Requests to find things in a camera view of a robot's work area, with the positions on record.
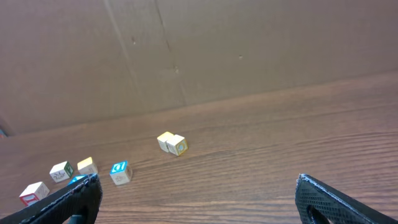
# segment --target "tabletop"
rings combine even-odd
[[[301,86],[0,140],[0,218],[53,165],[91,156],[103,199],[96,223],[300,223],[307,173],[398,219],[398,72]],[[165,131],[187,139],[163,152]],[[111,166],[128,160],[130,183]]]

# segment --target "wall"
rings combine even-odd
[[[22,134],[398,68],[398,2],[3,0],[0,126]]]

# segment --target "brown wooden surface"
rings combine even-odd
[[[0,126],[25,134],[395,70],[397,11],[396,0],[0,0]]]
[[[299,223],[295,180],[308,173],[398,218],[398,72],[87,123],[0,141],[0,217],[51,167],[92,156],[103,186],[97,223]],[[181,134],[181,157],[156,137]],[[109,170],[128,160],[132,182]]]

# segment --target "toy cube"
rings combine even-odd
[[[169,140],[170,138],[172,138],[174,136],[174,134],[166,131],[165,133],[163,133],[161,136],[157,137],[157,141],[159,142],[160,148],[165,151],[165,152],[169,152],[169,148],[167,147],[167,140]]]
[[[50,171],[50,176],[55,182],[69,179],[73,174],[73,168],[68,161],[54,165]]]
[[[89,157],[77,164],[77,169],[80,174],[98,173],[97,166],[93,162],[93,158]]]
[[[188,144],[184,137],[176,134],[167,140],[167,147],[172,154],[179,156],[188,149]]]
[[[132,170],[129,166],[128,161],[124,161],[113,164],[111,172],[109,174],[111,175],[114,184],[121,185],[130,182]]]
[[[6,138],[6,137],[7,137],[7,134],[4,133],[4,131],[2,131],[2,129],[0,129],[0,139]]]
[[[74,176],[74,178],[72,178],[72,180],[69,182],[68,185],[75,183],[76,181],[82,179],[82,178],[85,177],[85,176],[87,176],[87,175],[77,175],[77,176]]]
[[[19,196],[19,199],[25,206],[33,205],[42,200],[49,194],[50,190],[43,182],[30,184]]]

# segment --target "wooden table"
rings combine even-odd
[[[185,136],[181,157],[160,150]],[[97,223],[300,223],[295,181],[308,173],[398,219],[398,73],[303,86],[0,141],[0,217],[23,208],[51,167],[92,156],[103,186]],[[128,160],[130,184],[109,170]]]

